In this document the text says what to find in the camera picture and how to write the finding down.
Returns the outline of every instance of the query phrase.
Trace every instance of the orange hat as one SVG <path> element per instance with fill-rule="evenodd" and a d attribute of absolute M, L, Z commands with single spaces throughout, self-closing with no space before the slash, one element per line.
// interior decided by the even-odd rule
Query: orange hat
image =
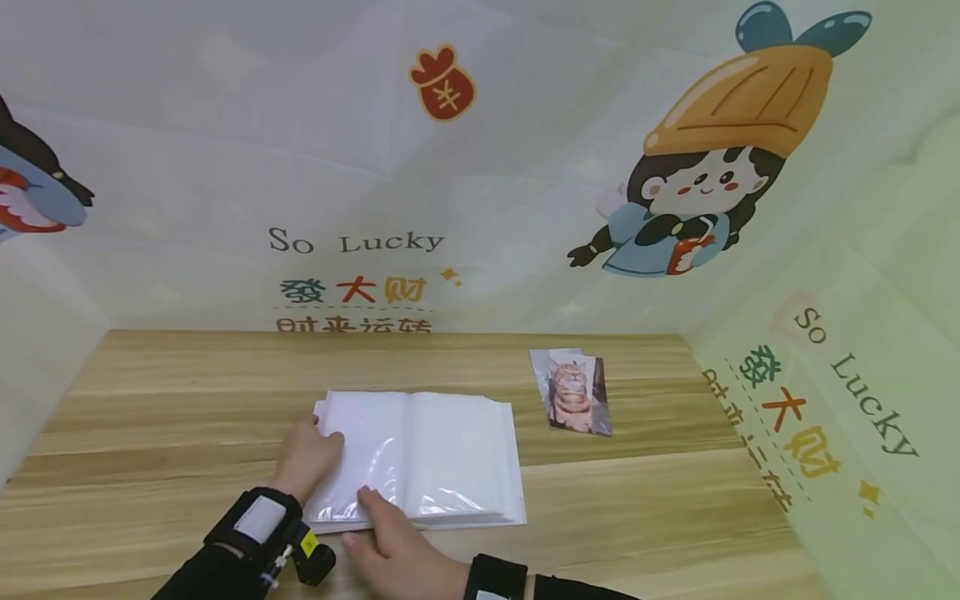
<path fill-rule="evenodd" d="M 820 114 L 833 58 L 813 46 L 764 48 L 692 86 L 647 135 L 648 156 L 756 146 L 787 158 Z"/>

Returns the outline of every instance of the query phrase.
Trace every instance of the printed backdrop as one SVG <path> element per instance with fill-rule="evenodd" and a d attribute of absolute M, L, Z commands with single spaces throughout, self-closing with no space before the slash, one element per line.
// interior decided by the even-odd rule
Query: printed backdrop
<path fill-rule="evenodd" d="M 958 13 L 9 0 L 0 473 L 108 327 L 681 332 L 838 597 L 956 598 Z"/>
<path fill-rule="evenodd" d="M 840 598 L 960 597 L 958 157 L 960 114 L 690 338 Z"/>
<path fill-rule="evenodd" d="M 13 3 L 0 252 L 127 328 L 687 331 L 955 39 L 946 0 Z"/>

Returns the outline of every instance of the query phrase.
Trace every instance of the money bag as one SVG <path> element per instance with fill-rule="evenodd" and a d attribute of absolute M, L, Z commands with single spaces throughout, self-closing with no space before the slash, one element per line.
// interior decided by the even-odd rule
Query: money bag
<path fill-rule="evenodd" d="M 457 64 L 457 51 L 444 44 L 436 54 L 423 50 L 410 69 L 410 81 L 420 92 L 420 104 L 438 121 L 460 116 L 476 95 L 473 80 Z"/>

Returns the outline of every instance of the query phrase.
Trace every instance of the black wrist strap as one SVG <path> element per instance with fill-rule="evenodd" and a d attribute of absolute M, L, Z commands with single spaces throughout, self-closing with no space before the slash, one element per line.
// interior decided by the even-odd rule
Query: black wrist strap
<path fill-rule="evenodd" d="M 283 551 L 302 516 L 303 508 L 292 495 L 253 488 L 241 494 L 206 535 L 204 544 L 236 548 L 243 553 L 244 561 L 266 568 Z"/>
<path fill-rule="evenodd" d="M 527 567 L 478 554 L 470 566 L 464 600 L 523 600 Z"/>

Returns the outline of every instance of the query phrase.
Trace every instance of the black sleeve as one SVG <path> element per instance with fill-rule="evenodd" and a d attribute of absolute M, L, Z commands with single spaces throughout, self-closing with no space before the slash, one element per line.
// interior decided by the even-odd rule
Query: black sleeve
<path fill-rule="evenodd" d="M 638 600 L 612 589 L 597 588 L 579 581 L 537 576 L 534 600 Z"/>
<path fill-rule="evenodd" d="M 226 548 L 205 546 L 174 573 L 154 600 L 263 600 L 268 588 L 259 570 Z"/>

